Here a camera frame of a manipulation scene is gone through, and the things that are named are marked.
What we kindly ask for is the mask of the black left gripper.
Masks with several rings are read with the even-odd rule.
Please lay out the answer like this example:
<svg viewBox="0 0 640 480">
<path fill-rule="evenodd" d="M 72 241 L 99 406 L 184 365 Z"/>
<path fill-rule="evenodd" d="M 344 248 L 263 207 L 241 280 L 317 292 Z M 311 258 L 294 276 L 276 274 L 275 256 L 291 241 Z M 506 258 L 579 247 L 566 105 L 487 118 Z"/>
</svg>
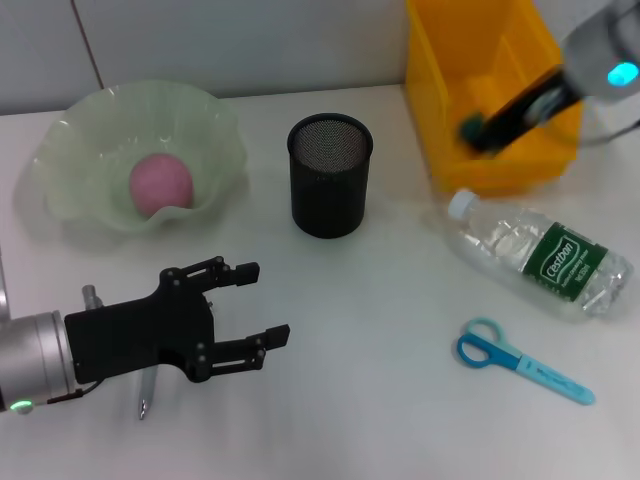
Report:
<svg viewBox="0 0 640 480">
<path fill-rule="evenodd" d="M 260 266 L 232 267 L 222 256 L 161 273 L 145 298 L 64 318 L 75 378 L 91 383 L 154 365 L 170 365 L 194 383 L 212 375 L 261 370 L 268 351 L 287 345 L 288 324 L 214 343 L 206 290 L 258 282 Z"/>
</svg>

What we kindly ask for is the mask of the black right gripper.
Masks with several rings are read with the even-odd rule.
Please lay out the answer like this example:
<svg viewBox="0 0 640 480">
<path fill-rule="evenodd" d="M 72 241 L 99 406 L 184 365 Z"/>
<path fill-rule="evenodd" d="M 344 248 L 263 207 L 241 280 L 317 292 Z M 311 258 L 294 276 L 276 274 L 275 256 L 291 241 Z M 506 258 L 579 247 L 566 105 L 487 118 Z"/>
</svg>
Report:
<svg viewBox="0 0 640 480">
<path fill-rule="evenodd" d="M 472 147 L 480 153 L 499 153 L 582 99 L 571 86 L 565 69 L 554 67 L 493 116 L 474 115 Z"/>
</svg>

